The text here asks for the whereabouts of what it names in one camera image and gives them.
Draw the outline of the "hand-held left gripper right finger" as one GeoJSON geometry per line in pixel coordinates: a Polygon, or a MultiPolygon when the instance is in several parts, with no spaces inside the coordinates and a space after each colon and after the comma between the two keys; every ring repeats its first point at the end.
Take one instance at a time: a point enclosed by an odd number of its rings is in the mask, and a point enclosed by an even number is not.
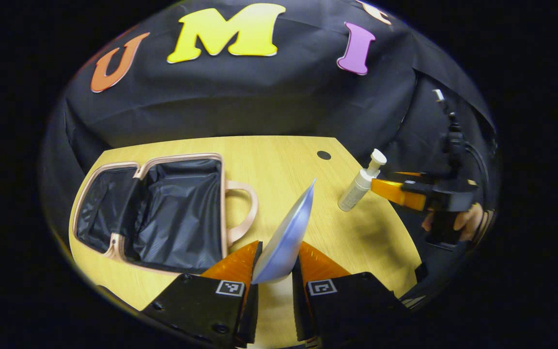
{"type": "Polygon", "coordinates": [[[397,343],[408,332],[408,310],[370,272],[348,272],[303,242],[293,268],[299,340],[317,343],[397,343]]]}

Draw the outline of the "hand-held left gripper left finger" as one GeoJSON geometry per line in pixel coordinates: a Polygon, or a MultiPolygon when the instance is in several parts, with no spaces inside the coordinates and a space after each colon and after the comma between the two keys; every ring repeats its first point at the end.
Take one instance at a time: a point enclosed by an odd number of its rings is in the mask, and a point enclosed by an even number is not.
{"type": "Polygon", "coordinates": [[[143,310],[153,325],[184,340],[182,349],[236,349],[254,343],[261,241],[229,254],[200,275],[180,274],[143,310]]]}

